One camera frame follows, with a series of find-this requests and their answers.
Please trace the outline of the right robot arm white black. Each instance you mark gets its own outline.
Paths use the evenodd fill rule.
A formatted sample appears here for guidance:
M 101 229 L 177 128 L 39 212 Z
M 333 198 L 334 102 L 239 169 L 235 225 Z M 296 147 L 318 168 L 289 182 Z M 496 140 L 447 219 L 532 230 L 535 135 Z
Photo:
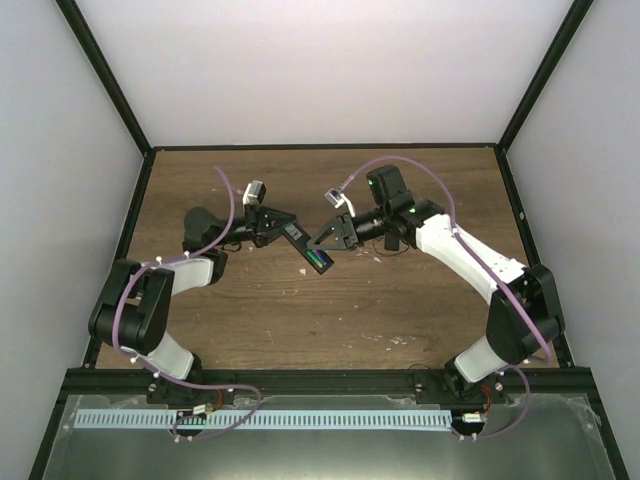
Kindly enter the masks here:
M 468 402 L 486 377 L 518 366 L 538 351 L 550 360 L 550 345 L 565 328 L 552 272 L 493 250 L 458 225 L 453 207 L 416 201 L 396 166 L 367 163 L 362 170 L 375 209 L 358 214 L 344 187 L 327 191 L 325 197 L 334 207 L 347 206 L 348 211 L 327 222 L 307 246 L 314 254 L 353 250 L 384 237 L 392 248 L 405 244 L 440 261 L 486 301 L 484 335 L 444 368 L 447 396 Z

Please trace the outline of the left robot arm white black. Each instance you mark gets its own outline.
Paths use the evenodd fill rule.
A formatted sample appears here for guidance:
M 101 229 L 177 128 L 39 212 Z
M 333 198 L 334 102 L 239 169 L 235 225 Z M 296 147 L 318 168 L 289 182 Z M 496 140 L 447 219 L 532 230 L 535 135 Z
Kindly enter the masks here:
M 297 221 L 293 213 L 246 205 L 243 214 L 218 219 L 204 207 L 184 217 L 183 254 L 173 261 L 114 262 L 88 322 L 90 336 L 168 375 L 170 393 L 181 403 L 196 402 L 204 379 L 199 359 L 167 331 L 170 303 L 187 290 L 208 287 L 224 274 L 227 245 L 251 242 L 264 247 Z

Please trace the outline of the green AAA battery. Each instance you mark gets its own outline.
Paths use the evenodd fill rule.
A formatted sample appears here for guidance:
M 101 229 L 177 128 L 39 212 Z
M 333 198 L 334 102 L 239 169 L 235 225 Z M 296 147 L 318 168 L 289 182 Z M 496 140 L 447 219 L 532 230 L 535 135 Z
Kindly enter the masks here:
M 315 255 L 314 252 L 307 251 L 306 254 L 318 268 L 322 269 L 324 267 L 324 263 L 319 257 Z

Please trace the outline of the black remote control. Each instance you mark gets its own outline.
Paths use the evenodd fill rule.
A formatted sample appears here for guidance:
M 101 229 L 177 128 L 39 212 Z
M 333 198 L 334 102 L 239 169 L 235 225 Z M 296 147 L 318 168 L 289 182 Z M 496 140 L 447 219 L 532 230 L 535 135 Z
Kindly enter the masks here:
M 319 275 L 326 273 L 334 265 L 334 261 L 326 252 L 322 250 L 318 251 L 324 254 L 326 259 L 328 260 L 328 263 L 324 265 L 322 269 L 320 269 L 312 262 L 312 260 L 306 254 L 307 251 L 313 251 L 313 249 L 310 249 L 307 245 L 307 241 L 309 240 L 310 235 L 304 229 L 302 229 L 297 222 L 286 225 L 283 228 L 283 236 Z

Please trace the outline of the purple blue AAA battery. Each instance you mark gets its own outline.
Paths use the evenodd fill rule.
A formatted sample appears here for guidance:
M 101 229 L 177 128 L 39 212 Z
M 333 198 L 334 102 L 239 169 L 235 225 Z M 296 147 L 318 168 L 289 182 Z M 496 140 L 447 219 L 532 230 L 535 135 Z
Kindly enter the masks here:
M 326 259 L 326 257 L 324 256 L 323 253 L 321 253 L 318 250 L 313 250 L 312 251 L 314 253 L 314 255 L 318 258 L 318 260 L 323 264 L 326 265 L 328 263 L 328 260 Z

